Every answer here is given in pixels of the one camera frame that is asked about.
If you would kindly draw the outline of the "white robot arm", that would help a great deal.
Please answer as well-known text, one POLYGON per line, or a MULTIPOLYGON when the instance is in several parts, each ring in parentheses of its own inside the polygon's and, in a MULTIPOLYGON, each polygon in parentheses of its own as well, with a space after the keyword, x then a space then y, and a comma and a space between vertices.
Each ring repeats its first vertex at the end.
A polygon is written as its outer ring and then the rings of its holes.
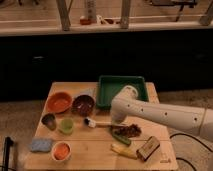
POLYGON ((137 97, 133 86, 124 86, 111 101, 111 120, 122 123, 134 116, 213 142, 213 109, 145 102, 137 97))

